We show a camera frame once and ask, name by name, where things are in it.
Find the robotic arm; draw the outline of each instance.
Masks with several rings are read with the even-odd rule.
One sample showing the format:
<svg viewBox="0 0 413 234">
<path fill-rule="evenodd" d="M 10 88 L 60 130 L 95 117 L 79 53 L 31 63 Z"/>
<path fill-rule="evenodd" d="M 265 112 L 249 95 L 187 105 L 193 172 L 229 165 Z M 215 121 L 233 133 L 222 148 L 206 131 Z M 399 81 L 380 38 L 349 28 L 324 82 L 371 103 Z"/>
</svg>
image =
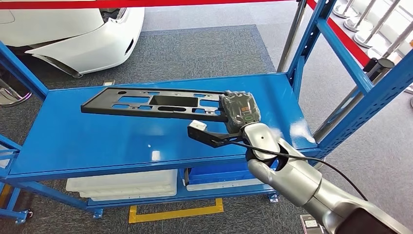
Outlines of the robotic arm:
<svg viewBox="0 0 413 234">
<path fill-rule="evenodd" d="M 269 127 L 259 123 L 260 113 L 250 93 L 229 92 L 221 98 L 228 116 L 229 135 L 206 131 L 207 126 L 194 120 L 188 126 L 189 137 L 220 147 L 236 141 L 294 158 L 276 156 L 248 149 L 249 171 L 270 185 L 298 207 L 303 207 L 331 234 L 411 234 L 411 232 L 371 202 L 362 200 L 338 188 L 322 177 L 304 156 Z M 278 160 L 276 169 L 270 166 Z"/>
<path fill-rule="evenodd" d="M 127 109 L 114 109 L 122 95 L 145 97 L 150 110 L 135 103 Z M 202 100 L 219 102 L 219 108 L 200 106 Z M 195 113 L 202 108 L 206 113 Z M 108 87 L 81 106 L 84 113 L 141 117 L 184 118 L 225 122 L 228 134 L 207 131 L 207 125 L 193 120 L 188 136 L 217 148 L 228 144 L 247 148 L 249 171 L 260 181 L 279 191 L 294 205 L 303 207 L 330 234 L 411 234 L 406 227 L 377 206 L 338 188 L 306 161 L 300 152 L 281 136 L 275 136 L 264 123 L 250 93 L 170 89 Z M 277 167 L 271 166 L 277 160 Z"/>
</svg>

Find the blue shelf frame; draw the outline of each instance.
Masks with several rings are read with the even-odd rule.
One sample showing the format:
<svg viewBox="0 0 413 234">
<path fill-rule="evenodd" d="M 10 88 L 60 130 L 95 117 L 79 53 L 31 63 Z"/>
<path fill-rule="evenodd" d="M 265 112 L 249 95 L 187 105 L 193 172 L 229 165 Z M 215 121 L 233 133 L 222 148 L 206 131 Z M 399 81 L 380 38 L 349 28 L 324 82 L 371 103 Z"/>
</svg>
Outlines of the blue shelf frame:
<svg viewBox="0 0 413 234">
<path fill-rule="evenodd" d="M 12 164 L 12 161 L 17 157 L 17 155 L 20 152 L 20 146 L 10 141 L 9 139 L 5 138 L 2 135 L 0 135 L 0 145 L 3 146 L 3 147 L 0 147 L 0 160 L 4 160 L 4 159 L 10 160 L 6 168 L 3 170 L 3 172 L 2 170 L 0 170 L 0 177 L 3 177 L 4 174 L 2 175 L 1 173 L 4 173 L 4 171 L 7 171 L 10 169 L 10 165 Z M 4 186 L 5 184 L 0 182 L 0 193 L 3 191 Z M 28 214 L 28 210 L 23 210 L 20 212 L 13 211 L 17 198 L 19 197 L 19 194 L 20 194 L 20 188 L 13 188 L 13 191 L 7 203 L 6 209 L 0 209 L 0 217 L 15 219 L 17 224 L 24 223 L 26 221 L 26 217 Z"/>
<path fill-rule="evenodd" d="M 372 82 L 363 73 L 351 54 L 347 51 L 345 46 L 340 42 L 333 30 L 328 26 L 327 19 L 333 9 L 336 0 L 319 0 L 313 15 L 307 25 L 305 33 L 301 39 L 297 51 L 293 57 L 291 66 L 287 73 L 283 73 L 289 79 L 292 90 L 296 98 L 300 97 L 300 86 L 302 80 L 302 73 L 305 63 L 314 48 L 314 45 L 320 36 L 323 34 L 333 51 L 338 56 L 341 63 L 344 65 L 351 78 L 357 85 L 357 92 L 363 94 L 363 98 L 359 101 L 337 125 L 320 141 L 317 143 L 317 148 L 307 149 L 308 152 L 315 157 L 324 158 L 332 150 L 338 147 L 346 138 L 354 133 L 372 116 L 379 112 L 385 105 L 387 105 L 397 94 L 413 82 L 413 51 L 410 51 L 399 64 L 394 67 L 379 83 L 373 85 Z M 10 50 L 0 42 L 0 63 L 9 70 L 15 77 L 17 77 L 23 84 L 25 84 L 35 95 L 41 100 L 45 100 L 49 94 L 49 90 L 27 69 L 23 63 Z M 13 179 L 9 175 L 10 169 L 13 167 L 13 160 L 18 157 L 21 146 L 10 141 L 9 139 L 0 135 L 0 143 L 8 146 L 9 155 L 2 156 L 1 159 L 8 158 L 10 162 L 8 166 L 0 170 L 0 181 L 9 183 L 16 188 L 22 188 L 45 197 L 57 200 L 67 205 L 79 208 L 81 210 L 94 213 L 94 217 L 102 217 L 102 209 L 106 207 L 127 206 L 133 204 L 157 203 L 182 201 L 188 199 L 199 198 L 214 198 L 223 196 L 235 195 L 252 195 L 252 194 L 270 194 L 274 190 L 266 185 L 244 186 L 236 188 L 225 188 L 220 190 L 205 190 L 188 192 L 185 187 L 178 181 L 178 194 L 173 197 L 160 198 L 141 198 L 128 200 L 115 200 L 94 202 L 89 199 L 83 202 L 79 199 L 65 195 L 52 188 L 44 186 L 35 180 L 39 177 L 25 178 L 32 179 L 31 181 L 19 181 Z M 234 160 L 241 160 L 240 156 L 233 156 Z M 116 170 L 104 171 L 102 175 L 115 174 Z M 87 176 L 86 171 L 82 171 L 77 176 Z M 55 176 L 45 172 L 41 179 L 52 179 Z"/>
</svg>

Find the gray carpet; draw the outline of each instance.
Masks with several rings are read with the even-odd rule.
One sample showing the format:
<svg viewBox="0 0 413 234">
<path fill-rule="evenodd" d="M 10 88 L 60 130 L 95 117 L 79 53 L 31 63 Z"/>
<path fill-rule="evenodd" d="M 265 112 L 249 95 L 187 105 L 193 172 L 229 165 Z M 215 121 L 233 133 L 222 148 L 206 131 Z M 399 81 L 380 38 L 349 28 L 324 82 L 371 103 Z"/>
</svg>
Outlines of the gray carpet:
<svg viewBox="0 0 413 234">
<path fill-rule="evenodd" d="M 271 25 L 267 32 L 278 27 L 272 38 L 265 41 L 267 50 L 280 51 L 288 26 Z M 100 85 L 104 79 L 114 78 L 117 83 L 145 82 L 151 80 L 182 79 L 208 76 L 261 73 L 273 69 L 268 63 L 262 40 L 254 26 L 196 29 L 204 39 L 215 40 L 182 45 L 184 34 L 191 30 L 143 33 L 131 58 L 121 66 L 88 74 L 82 79 L 72 79 L 42 61 L 24 59 L 49 88 L 81 87 Z M 233 35 L 232 39 L 218 39 L 220 34 Z M 244 48 L 240 42 L 250 41 Z M 220 43 L 233 43 L 228 47 Z M 179 45 L 171 51 L 163 45 Z M 354 83 L 340 64 L 324 38 L 320 37 L 304 70 L 300 105 L 312 130 L 326 118 L 340 100 L 352 89 Z M 413 229 L 411 198 L 413 189 L 413 158 L 411 132 L 413 131 L 412 109 L 408 94 L 399 95 L 371 121 L 360 128 L 329 156 L 328 161 L 342 169 L 367 195 L 367 197 Z M 18 143 L 23 143 L 41 103 L 36 98 L 13 109 L 0 108 L 0 133 Z M 328 168 L 322 168 L 328 180 L 354 193 L 350 186 Z M 62 182 L 49 182 L 61 187 Z M 0 221 L 1 233 L 221 233 L 221 234 L 301 234 L 300 208 L 281 199 L 280 203 L 268 203 L 263 195 L 224 198 L 224 213 L 178 218 L 172 220 L 127 224 L 128 208 L 106 209 L 101 220 L 93 220 L 89 214 L 36 195 L 22 195 L 20 206 L 36 209 L 36 216 L 28 223 L 15 226 L 12 222 Z M 197 207 L 212 204 L 212 200 L 166 205 L 148 205 L 138 208 L 142 212 Z"/>
</svg>

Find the white car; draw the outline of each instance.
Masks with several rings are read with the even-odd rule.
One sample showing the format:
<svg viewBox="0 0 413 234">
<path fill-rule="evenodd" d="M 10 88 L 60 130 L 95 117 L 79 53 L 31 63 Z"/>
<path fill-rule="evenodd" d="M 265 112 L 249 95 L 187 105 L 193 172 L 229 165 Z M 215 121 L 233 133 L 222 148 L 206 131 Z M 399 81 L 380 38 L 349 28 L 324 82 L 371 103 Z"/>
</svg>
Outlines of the white car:
<svg viewBox="0 0 413 234">
<path fill-rule="evenodd" d="M 75 78 L 118 66 L 131 55 L 144 7 L 1 10 L 0 40 Z"/>
</svg>

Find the stanchion base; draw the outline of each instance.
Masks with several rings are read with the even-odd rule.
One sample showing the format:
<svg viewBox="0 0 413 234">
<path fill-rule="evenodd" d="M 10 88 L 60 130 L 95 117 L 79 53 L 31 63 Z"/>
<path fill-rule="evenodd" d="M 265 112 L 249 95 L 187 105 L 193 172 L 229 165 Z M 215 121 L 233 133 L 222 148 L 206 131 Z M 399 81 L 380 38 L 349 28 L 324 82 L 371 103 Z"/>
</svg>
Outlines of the stanchion base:
<svg viewBox="0 0 413 234">
<path fill-rule="evenodd" d="M 352 32 L 358 31 L 371 31 L 373 29 L 373 24 L 367 20 L 363 20 L 359 26 L 356 27 L 357 22 L 360 20 L 360 17 L 351 17 L 344 21 L 344 27 Z"/>
<path fill-rule="evenodd" d="M 344 12 L 345 9 L 346 5 L 336 5 L 334 6 L 333 13 L 334 15 L 343 19 L 357 16 L 357 12 L 352 7 L 350 7 L 346 12 Z"/>
<path fill-rule="evenodd" d="M 385 52 L 381 48 L 372 47 L 367 50 L 367 56 L 369 58 L 381 58 Z"/>
<path fill-rule="evenodd" d="M 15 106 L 17 104 L 20 104 L 26 101 L 31 95 L 32 95 L 32 92 L 29 92 L 22 98 L 17 99 L 14 96 L 10 95 L 5 89 L 0 88 L 0 106 L 4 106 L 4 107 Z"/>
<path fill-rule="evenodd" d="M 379 34 L 373 35 L 369 41 L 366 41 L 369 35 L 370 31 L 358 31 L 354 34 L 353 40 L 364 48 L 372 48 L 373 46 L 380 46 L 386 43 L 385 39 Z"/>
</svg>

